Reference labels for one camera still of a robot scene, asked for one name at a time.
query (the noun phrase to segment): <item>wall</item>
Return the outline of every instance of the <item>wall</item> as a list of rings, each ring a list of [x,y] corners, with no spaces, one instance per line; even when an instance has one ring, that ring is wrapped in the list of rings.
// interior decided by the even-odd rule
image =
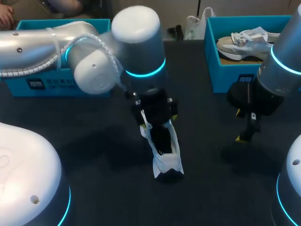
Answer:
[[[198,0],[111,0],[111,4],[114,15],[129,6],[148,6],[158,13],[166,29],[183,24],[189,15],[196,15]]]
[[[112,14],[133,6],[145,5],[154,9],[163,28],[185,25],[187,16],[195,16],[198,0],[110,0]],[[200,14],[212,7],[218,16],[284,15],[292,14],[301,0],[202,0]]]

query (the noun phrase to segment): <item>sneaker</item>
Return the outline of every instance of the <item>sneaker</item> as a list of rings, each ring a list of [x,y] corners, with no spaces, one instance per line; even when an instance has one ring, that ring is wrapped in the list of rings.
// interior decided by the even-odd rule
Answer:
[[[146,121],[144,111],[141,111],[145,128],[140,127],[141,135],[146,138],[151,146],[153,158],[153,172],[155,178],[161,174],[168,174],[174,171],[179,176],[184,174],[180,148],[177,134],[169,120],[167,123],[153,127]]]
[[[270,52],[279,33],[269,33],[261,27],[232,33],[216,43],[217,50],[232,60],[239,61],[245,57],[257,57],[264,60]]]

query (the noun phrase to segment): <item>white shoe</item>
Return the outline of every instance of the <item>white shoe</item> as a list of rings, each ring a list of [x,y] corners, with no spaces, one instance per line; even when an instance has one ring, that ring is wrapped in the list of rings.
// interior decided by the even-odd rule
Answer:
[[[140,127],[140,132],[141,135],[148,140],[154,155],[152,165],[155,178],[157,178],[160,173],[165,174],[170,170],[184,174],[181,163],[178,138],[171,121],[169,120],[167,123],[162,125],[163,128],[166,128],[169,131],[171,152],[166,153],[167,151],[165,150],[159,150],[159,154],[151,138],[151,130],[153,129],[153,127],[146,121],[144,111],[141,111],[141,115],[144,119],[146,128]]]
[[[270,52],[279,33],[269,33],[262,27],[252,30],[232,33],[231,37],[223,37],[216,43],[217,50],[232,60],[241,60],[245,57],[257,57],[264,60]]]

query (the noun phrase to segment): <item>blue shoebox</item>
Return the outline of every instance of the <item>blue shoebox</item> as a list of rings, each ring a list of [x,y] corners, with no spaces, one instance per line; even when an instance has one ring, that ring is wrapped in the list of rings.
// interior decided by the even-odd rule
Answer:
[[[19,23],[17,30],[45,29],[57,27],[76,20],[23,20]],[[92,24],[99,33],[110,30],[109,19],[81,19]],[[65,57],[62,56],[62,65],[66,65]],[[70,69],[52,70],[36,73],[18,78],[2,78],[15,97],[95,97],[84,93],[76,85]],[[110,94],[98,95],[107,97]]]
[[[214,93],[226,93],[231,84],[243,74],[256,76],[260,63],[257,64],[222,64],[216,41],[232,32],[262,27],[272,33],[280,33],[291,16],[222,16],[210,17],[207,21],[205,33],[205,55]]]

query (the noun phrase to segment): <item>person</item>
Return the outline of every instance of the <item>person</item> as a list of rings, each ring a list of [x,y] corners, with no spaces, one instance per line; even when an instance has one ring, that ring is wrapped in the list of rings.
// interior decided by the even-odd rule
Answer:
[[[14,30],[20,20],[77,17],[86,4],[87,0],[0,0],[0,29]]]

